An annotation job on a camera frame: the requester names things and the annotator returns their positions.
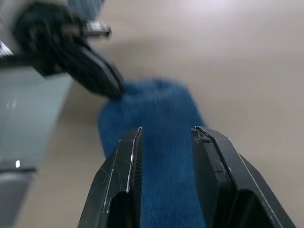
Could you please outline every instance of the fabric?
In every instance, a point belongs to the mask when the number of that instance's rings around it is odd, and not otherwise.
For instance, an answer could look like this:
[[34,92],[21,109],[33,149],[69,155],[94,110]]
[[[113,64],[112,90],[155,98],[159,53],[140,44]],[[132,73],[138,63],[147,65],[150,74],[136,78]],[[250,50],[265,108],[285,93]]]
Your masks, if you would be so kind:
[[126,131],[143,127],[142,228],[204,228],[190,129],[204,126],[188,90],[154,79],[130,82],[98,121],[106,158]]
[[86,20],[95,20],[100,14],[103,2],[104,0],[68,0],[68,5]]

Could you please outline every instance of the blue cloth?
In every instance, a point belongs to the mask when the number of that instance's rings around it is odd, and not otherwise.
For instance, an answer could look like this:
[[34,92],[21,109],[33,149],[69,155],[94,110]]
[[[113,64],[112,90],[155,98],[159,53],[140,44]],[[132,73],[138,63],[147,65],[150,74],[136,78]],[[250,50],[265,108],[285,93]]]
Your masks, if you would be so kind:
[[142,228],[204,228],[190,129],[204,126],[188,90],[175,82],[130,82],[98,121],[106,158],[126,131],[143,127]]
[[86,20],[95,20],[100,14],[103,2],[103,0],[68,0],[67,3]]

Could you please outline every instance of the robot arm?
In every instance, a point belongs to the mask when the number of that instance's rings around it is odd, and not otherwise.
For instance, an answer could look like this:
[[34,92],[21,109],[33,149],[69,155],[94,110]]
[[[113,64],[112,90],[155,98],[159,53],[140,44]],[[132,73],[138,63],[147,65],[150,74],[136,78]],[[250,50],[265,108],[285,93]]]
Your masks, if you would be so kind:
[[34,2],[67,5],[67,0],[0,0],[0,40],[13,53],[18,52],[19,48],[11,29],[20,14]]
[[14,54],[0,56],[0,68],[30,65],[44,77],[67,72],[92,93],[121,97],[119,71],[87,42],[90,37],[109,37],[108,25],[88,21],[72,11],[67,0],[0,3],[0,40]]

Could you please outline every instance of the beige tabletop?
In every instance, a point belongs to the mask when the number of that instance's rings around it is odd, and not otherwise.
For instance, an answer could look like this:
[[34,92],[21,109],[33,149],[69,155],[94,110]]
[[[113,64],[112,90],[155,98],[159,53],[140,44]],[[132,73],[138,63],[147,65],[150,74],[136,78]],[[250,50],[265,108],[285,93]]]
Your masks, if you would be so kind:
[[[109,0],[94,45],[126,79],[186,83],[208,125],[264,176],[304,227],[304,1]],[[74,85],[17,227],[75,228],[103,162],[103,98]]]

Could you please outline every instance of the blue towel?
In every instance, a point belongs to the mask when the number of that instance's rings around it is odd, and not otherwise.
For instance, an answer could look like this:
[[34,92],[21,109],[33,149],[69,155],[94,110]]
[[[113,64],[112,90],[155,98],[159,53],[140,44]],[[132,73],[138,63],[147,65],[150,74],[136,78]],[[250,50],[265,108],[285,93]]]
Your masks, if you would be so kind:
[[175,82],[127,83],[109,101],[98,128],[106,158],[126,131],[143,127],[142,228],[205,228],[197,196],[190,129],[204,122],[188,92]]

